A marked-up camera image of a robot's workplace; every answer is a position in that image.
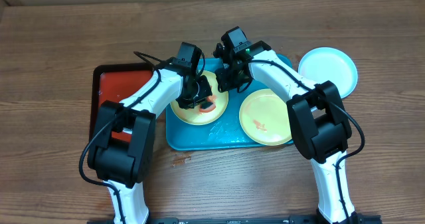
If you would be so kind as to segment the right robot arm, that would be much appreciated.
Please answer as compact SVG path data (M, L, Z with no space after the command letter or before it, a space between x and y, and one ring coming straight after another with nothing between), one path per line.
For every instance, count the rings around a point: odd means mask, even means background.
M318 212L326 223L352 223L355 208L345 172L351 117L337 87L318 84L284 63L263 41L252 43L240 27L223 34L213 53L224 63L216 70L221 92L261 82L286 103L292 140L311 162L319 194Z

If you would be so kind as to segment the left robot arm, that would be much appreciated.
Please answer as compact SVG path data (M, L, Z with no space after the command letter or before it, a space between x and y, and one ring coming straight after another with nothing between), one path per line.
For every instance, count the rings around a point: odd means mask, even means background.
M146 223L143 180L153 155L157 117L173 101L182 109L207 102L212 90L202 50L181 43L177 56L151 65L153 75L121 102L107 100L98 109L94 131L78 169L84 181L107 187L115 216L112 223Z

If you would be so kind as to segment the light blue plate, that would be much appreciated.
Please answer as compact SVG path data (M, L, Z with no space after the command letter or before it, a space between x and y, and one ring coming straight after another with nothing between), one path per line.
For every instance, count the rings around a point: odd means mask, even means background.
M298 73L321 84L331 81L341 98L348 97L358 82L358 71L353 60L331 47L319 47L307 52L300 60Z

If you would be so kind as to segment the green plate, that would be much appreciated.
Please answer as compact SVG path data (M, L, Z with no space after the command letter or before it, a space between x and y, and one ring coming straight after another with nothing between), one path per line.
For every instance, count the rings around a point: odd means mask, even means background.
M245 134L259 144L278 146L292 140L286 103L270 89L244 99L239 121Z
M216 95L216 108L209 113L199 112L199 106L190 109L182 109L177 101L172 101L171 109L174 114L182 121L192 125L205 125L217 120L226 110L228 105L228 92L219 92L216 75L213 72L205 70L203 72L211 86L212 95Z

